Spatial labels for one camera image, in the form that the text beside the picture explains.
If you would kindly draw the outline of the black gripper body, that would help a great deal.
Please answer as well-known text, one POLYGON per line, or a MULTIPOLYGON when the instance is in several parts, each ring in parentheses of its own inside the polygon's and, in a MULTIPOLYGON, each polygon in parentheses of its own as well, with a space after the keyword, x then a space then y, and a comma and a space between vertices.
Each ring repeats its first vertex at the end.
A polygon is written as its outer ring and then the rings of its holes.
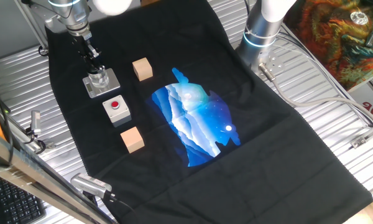
POLYGON ((92 34, 76 36, 76 47, 78 49, 78 53, 87 64, 87 67, 96 67, 94 56, 95 49, 91 45, 91 38, 92 34))

